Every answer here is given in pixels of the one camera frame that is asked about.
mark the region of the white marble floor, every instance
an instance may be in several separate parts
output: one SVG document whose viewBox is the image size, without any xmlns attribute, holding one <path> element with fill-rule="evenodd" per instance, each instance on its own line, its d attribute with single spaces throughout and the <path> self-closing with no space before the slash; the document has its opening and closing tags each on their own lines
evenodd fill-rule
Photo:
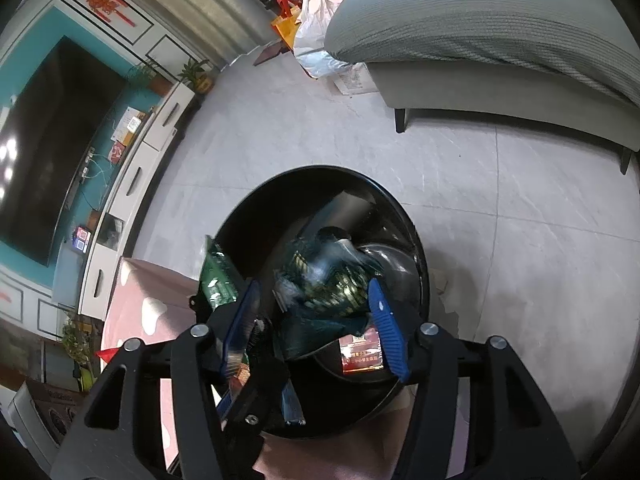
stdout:
<svg viewBox="0 0 640 480">
<path fill-rule="evenodd" d="M 459 335 L 505 336 L 578 457 L 610 415 L 636 346 L 640 198 L 635 162 L 555 134 L 412 118 L 345 97 L 290 55 L 221 74 L 152 202 L 134 256 L 196 277 L 206 234 L 269 177 L 307 164 L 365 173 L 404 205 Z"/>
</svg>

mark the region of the teal wall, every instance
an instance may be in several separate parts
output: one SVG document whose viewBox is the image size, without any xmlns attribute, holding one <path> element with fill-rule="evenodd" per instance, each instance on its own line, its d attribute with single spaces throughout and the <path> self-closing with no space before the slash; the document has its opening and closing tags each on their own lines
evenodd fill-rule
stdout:
<svg viewBox="0 0 640 480">
<path fill-rule="evenodd" d="M 20 94 L 31 75 L 63 36 L 82 46 L 120 75 L 126 75 L 131 68 L 129 61 L 54 7 L 30 28 L 0 66 L 0 108 L 11 105 L 11 96 Z M 102 155 L 109 153 L 113 144 L 111 140 L 113 122 L 118 123 L 127 106 L 148 111 L 158 101 L 159 97 L 148 90 L 125 90 L 116 102 L 114 109 L 109 113 L 109 120 L 104 121 L 104 126 L 95 137 L 92 145 L 96 148 L 96 152 Z M 102 157 L 96 157 L 95 160 L 103 168 L 104 177 L 109 183 L 113 173 L 110 163 Z M 64 212 L 60 227 L 56 232 L 48 267 L 30 260 L 2 242 L 0 242 L 0 264 L 32 282 L 50 287 L 53 284 L 55 259 L 58 256 L 60 243 L 63 238 L 70 236 L 78 224 L 85 224 L 91 206 L 94 208 L 100 206 L 100 199 L 106 193 L 104 180 L 98 174 L 99 171 L 95 164 L 90 165 L 89 176 L 97 176 L 85 181 L 81 186 L 84 196 L 78 192 L 71 209 Z"/>
</svg>

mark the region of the tv stand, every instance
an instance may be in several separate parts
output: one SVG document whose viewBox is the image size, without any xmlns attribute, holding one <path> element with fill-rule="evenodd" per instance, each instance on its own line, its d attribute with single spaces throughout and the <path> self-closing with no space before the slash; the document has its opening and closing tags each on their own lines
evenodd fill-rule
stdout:
<svg viewBox="0 0 640 480">
<path fill-rule="evenodd" d="M 137 237 L 137 226 L 146 212 L 144 205 L 154 192 L 156 172 L 160 172 L 162 160 L 175 147 L 178 122 L 191 109 L 193 98 L 191 89 L 176 83 L 127 150 L 88 250 L 79 314 L 106 318 L 120 258 Z"/>
</svg>

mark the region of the sofa leg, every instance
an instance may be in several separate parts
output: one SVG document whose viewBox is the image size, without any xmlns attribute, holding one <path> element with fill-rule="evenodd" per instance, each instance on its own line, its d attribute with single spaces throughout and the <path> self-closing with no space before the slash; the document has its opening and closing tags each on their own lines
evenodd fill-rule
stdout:
<svg viewBox="0 0 640 480">
<path fill-rule="evenodd" d="M 623 175 L 626 175 L 626 170 L 628 170 L 629 161 L 631 160 L 631 153 L 633 152 L 630 148 L 626 148 L 625 146 L 623 146 L 622 155 L 620 156 L 620 173 L 622 173 Z"/>
<path fill-rule="evenodd" d="M 404 115 L 406 108 L 394 108 L 396 115 L 396 132 L 401 134 L 404 132 Z"/>
</svg>

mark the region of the red packaging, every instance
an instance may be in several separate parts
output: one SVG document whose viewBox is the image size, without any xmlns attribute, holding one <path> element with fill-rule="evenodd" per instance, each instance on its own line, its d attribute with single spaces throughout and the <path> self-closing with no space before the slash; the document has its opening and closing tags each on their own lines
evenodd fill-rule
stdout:
<svg viewBox="0 0 640 480">
<path fill-rule="evenodd" d="M 344 374 L 370 372 L 384 368 L 380 336 L 373 327 L 367 328 L 362 337 L 354 335 L 341 337 L 340 354 Z"/>
<path fill-rule="evenodd" d="M 111 147 L 111 151 L 109 152 L 109 162 L 111 164 L 118 164 L 120 161 L 120 158 L 122 157 L 122 154 L 124 153 L 124 144 L 118 142 L 117 140 L 113 143 L 113 146 Z"/>
</svg>

